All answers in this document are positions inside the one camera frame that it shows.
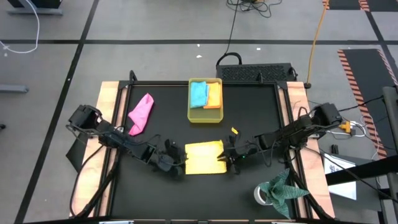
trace wooden table frame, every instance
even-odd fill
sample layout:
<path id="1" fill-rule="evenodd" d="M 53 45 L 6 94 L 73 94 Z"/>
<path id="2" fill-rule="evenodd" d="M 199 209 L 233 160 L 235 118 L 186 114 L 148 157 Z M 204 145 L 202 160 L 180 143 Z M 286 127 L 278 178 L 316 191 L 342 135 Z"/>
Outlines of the wooden table frame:
<path id="1" fill-rule="evenodd" d="M 98 101 L 96 107 L 102 112 L 103 119 L 111 121 L 114 114 L 114 106 L 116 102 L 116 96 L 118 94 L 119 82 L 103 82 L 101 89 L 99 91 Z M 292 114 L 294 120 L 297 119 L 299 108 L 304 107 L 309 110 L 309 105 L 307 101 L 307 96 L 305 94 L 304 86 L 302 82 L 287 82 L 287 92 L 290 98 L 290 107 L 292 109 Z M 123 111 L 125 100 L 127 96 L 127 88 L 123 88 L 120 97 L 119 111 L 116 117 L 116 126 L 120 126 L 123 120 Z M 282 89 L 279 90 L 280 104 L 282 107 L 282 114 L 284 117 L 284 123 L 289 123 L 288 117 L 288 107 L 285 103 L 285 96 Z M 89 139 L 87 142 L 87 147 L 85 151 L 85 156 L 83 161 L 87 157 L 92 155 L 97 148 L 100 147 L 97 138 Z M 309 139 L 307 147 L 319 151 L 318 143 L 316 139 Z M 90 201 L 93 194 L 99 187 L 101 173 L 103 171 L 104 159 L 105 159 L 106 149 L 100 150 L 97 155 L 95 155 L 90 161 L 87 162 L 84 169 L 81 171 L 80 178 L 76 185 L 75 194 L 73 196 L 72 209 L 75 213 L 80 212 L 85 205 Z M 112 167 L 114 161 L 115 149 L 110 154 L 108 172 Z M 305 180 L 308 190 L 314 196 L 315 200 L 319 205 L 329 214 L 331 217 L 335 216 L 333 211 L 333 206 L 330 200 L 330 194 L 328 186 L 326 183 L 325 173 L 323 171 L 323 164 L 321 157 L 309 150 L 300 151 L 302 159 L 302 167 L 305 175 Z M 293 161 L 295 170 L 297 170 L 297 161 Z M 110 185 L 106 188 L 102 200 L 101 206 L 99 208 L 99 216 L 106 215 L 106 209 L 109 201 L 109 189 Z M 298 199 L 298 209 L 300 216 L 302 218 L 307 218 L 306 208 L 304 204 L 304 199 Z M 311 211 L 314 218 L 317 218 L 317 214 Z"/>

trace small yellow object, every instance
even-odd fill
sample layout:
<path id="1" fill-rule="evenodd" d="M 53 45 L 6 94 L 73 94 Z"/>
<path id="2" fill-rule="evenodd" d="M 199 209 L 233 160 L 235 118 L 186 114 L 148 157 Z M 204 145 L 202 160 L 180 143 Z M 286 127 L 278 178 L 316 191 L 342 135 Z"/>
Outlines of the small yellow object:
<path id="1" fill-rule="evenodd" d="M 209 95 L 204 109 L 213 109 L 221 107 L 221 87 L 219 83 L 207 83 L 209 86 Z"/>
<path id="2" fill-rule="evenodd" d="M 237 131 L 234 127 L 231 128 L 231 131 L 232 131 L 234 134 L 238 134 L 238 131 Z"/>
<path id="3" fill-rule="evenodd" d="M 351 123 L 349 121 L 346 121 L 338 127 L 344 130 L 346 133 L 351 133 Z"/>
<path id="4" fill-rule="evenodd" d="M 223 142 L 201 142 L 185 145 L 185 174 L 223 174 L 226 163 L 217 157 L 224 151 Z"/>

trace yellow connector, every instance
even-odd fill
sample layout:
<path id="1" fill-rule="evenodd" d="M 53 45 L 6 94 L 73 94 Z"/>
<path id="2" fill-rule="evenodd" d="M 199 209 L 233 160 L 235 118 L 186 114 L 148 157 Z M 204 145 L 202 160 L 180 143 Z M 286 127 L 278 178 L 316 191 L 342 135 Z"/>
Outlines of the yellow connector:
<path id="1" fill-rule="evenodd" d="M 345 123 L 341 124 L 338 126 L 342 130 L 345 131 L 345 133 L 351 133 L 351 123 L 349 121 L 346 121 Z"/>
<path id="2" fill-rule="evenodd" d="M 231 131 L 232 131 L 234 134 L 238 134 L 238 133 L 239 133 L 238 130 L 236 130 L 234 127 L 231 128 Z"/>

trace blue cloth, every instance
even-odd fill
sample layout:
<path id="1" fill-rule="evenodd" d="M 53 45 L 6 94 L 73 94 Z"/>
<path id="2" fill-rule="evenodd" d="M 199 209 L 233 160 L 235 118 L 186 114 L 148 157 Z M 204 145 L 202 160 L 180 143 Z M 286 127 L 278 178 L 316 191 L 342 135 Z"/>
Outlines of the blue cloth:
<path id="1" fill-rule="evenodd" d="M 191 108 L 206 106 L 209 96 L 209 86 L 206 82 L 191 82 Z"/>

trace white paper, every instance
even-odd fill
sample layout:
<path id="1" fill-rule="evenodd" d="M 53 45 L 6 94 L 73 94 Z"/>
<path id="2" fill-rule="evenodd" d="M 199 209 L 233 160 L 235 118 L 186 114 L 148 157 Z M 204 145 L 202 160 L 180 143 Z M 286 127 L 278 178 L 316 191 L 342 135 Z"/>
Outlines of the white paper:
<path id="1" fill-rule="evenodd" d="M 339 164 L 344 169 L 348 169 L 354 167 L 355 164 L 353 162 L 348 162 L 344 159 L 340 159 L 328 154 L 324 154 L 325 157 L 329 158 L 333 162 Z M 332 172 L 336 172 L 341 170 L 342 168 L 336 166 L 336 164 L 330 162 L 328 159 L 324 159 L 323 161 L 323 168 L 325 170 L 325 174 L 329 174 Z M 333 194 L 340 195 L 342 197 L 350 198 L 356 200 L 356 182 L 348 182 L 343 184 L 336 184 L 329 186 L 329 192 Z"/>

